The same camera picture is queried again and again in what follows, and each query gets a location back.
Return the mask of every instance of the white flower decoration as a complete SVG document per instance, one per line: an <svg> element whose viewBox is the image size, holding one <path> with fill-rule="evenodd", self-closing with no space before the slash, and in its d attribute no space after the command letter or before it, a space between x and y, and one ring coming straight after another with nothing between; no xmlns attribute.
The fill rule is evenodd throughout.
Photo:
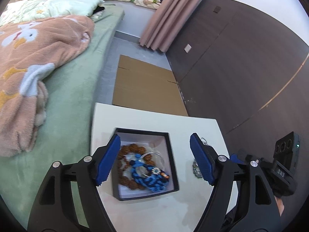
<svg viewBox="0 0 309 232"><path fill-rule="evenodd" d="M161 169L158 167L154 167L152 168L151 173L158 175L159 173L161 173Z"/></svg>

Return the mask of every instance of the box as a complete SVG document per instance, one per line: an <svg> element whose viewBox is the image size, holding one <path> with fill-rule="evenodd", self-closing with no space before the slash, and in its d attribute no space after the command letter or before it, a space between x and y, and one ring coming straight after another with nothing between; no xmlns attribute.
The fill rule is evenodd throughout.
<svg viewBox="0 0 309 232"><path fill-rule="evenodd" d="M136 143L138 146L151 147L155 149L164 159L165 172L170 176L166 190L153 193L149 189L131 190L119 184L117 161L112 167L112 190L113 196L120 201L137 200L168 194L179 190L178 178L175 168L173 152L168 133L152 132L132 129L116 128L115 133L120 136L121 146Z"/></svg>
<svg viewBox="0 0 309 232"><path fill-rule="evenodd" d="M121 55L113 105L188 116L172 71Z"/></svg>

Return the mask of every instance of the gray tile floor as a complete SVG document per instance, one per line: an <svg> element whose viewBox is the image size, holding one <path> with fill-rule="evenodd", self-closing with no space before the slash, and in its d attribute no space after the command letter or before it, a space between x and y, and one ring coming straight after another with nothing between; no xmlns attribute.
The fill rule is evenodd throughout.
<svg viewBox="0 0 309 232"><path fill-rule="evenodd" d="M114 37L109 53L105 60L105 65L98 78L96 102L112 104L116 74L120 55L126 55L168 70L171 70L169 62L164 53L152 51L139 44L129 42Z"/></svg>

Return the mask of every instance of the flattened cardboard box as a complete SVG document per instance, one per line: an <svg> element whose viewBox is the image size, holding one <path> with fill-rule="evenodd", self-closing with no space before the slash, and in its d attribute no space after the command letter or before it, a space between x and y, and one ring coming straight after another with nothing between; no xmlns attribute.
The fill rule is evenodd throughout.
<svg viewBox="0 0 309 232"><path fill-rule="evenodd" d="M170 70L121 55L113 105L188 116Z"/></svg>

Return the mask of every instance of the wood panel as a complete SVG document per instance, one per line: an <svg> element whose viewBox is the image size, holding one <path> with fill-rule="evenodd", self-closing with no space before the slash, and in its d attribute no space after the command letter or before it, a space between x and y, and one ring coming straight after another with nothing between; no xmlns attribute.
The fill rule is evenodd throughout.
<svg viewBox="0 0 309 232"><path fill-rule="evenodd" d="M272 98L309 52L282 23L240 4L220 36L179 83L188 114L217 119L223 133Z"/></svg>
<svg viewBox="0 0 309 232"><path fill-rule="evenodd" d="M166 56L177 81L181 81L234 16L240 3L233 0L202 0L173 41ZM189 44L192 49L184 51Z"/></svg>
<svg viewBox="0 0 309 232"><path fill-rule="evenodd" d="M297 214L309 193L309 60L294 80L259 113L224 136L229 153L240 148L272 161L275 142L295 131L300 135L296 193L283 198L285 227Z"/></svg>

